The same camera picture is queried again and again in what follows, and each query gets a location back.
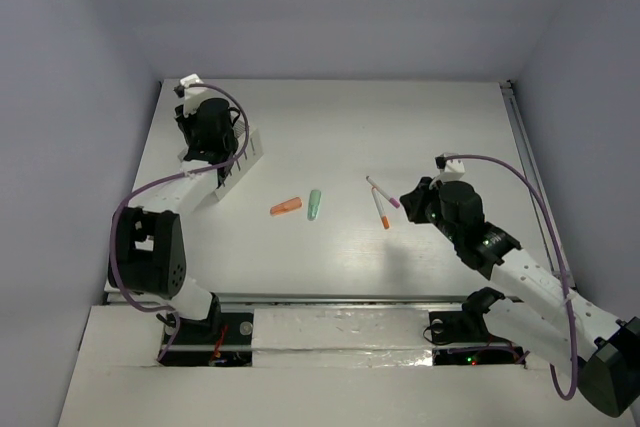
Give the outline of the orange capped white marker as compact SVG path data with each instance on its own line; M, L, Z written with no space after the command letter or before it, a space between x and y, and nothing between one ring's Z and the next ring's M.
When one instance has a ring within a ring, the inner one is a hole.
M371 188L371 193L372 193L374 204L375 204L377 213L379 215L379 218L381 220L382 226L385 230L388 230L390 228L390 222L384 210L382 196L380 195L380 193L375 187Z

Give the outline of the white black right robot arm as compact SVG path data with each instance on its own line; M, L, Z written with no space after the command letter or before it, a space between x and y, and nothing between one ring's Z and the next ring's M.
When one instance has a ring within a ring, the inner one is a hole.
M624 321L563 288L514 237L486 221L481 197L466 182L423 177L400 203L409 222L436 227L461 262L493 285L474 293L480 304L460 315L468 337L490 333L520 345L569 376L609 417L638 399L638 318Z

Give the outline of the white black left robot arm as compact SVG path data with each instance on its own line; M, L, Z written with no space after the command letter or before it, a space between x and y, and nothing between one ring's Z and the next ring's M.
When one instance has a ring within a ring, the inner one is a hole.
M217 296L187 272L182 218L226 188L251 145L245 110L221 94L184 102L175 120L186 142L177 173L151 181L117 207L111 226L109 283L135 310L173 334L187 328L209 342L221 330Z

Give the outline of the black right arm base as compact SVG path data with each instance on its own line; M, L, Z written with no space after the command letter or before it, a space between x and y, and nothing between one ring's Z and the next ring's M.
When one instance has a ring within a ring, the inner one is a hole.
M459 310L433 311L423 338L433 347L434 366L522 365L528 352L492 334L485 315L506 296L485 287L470 294Z

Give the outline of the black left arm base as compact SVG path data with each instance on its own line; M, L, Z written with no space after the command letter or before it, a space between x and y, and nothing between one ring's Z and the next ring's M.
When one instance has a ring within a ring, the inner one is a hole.
M159 363L168 367L249 367L254 313L225 311L215 298L203 320L181 319L174 342Z

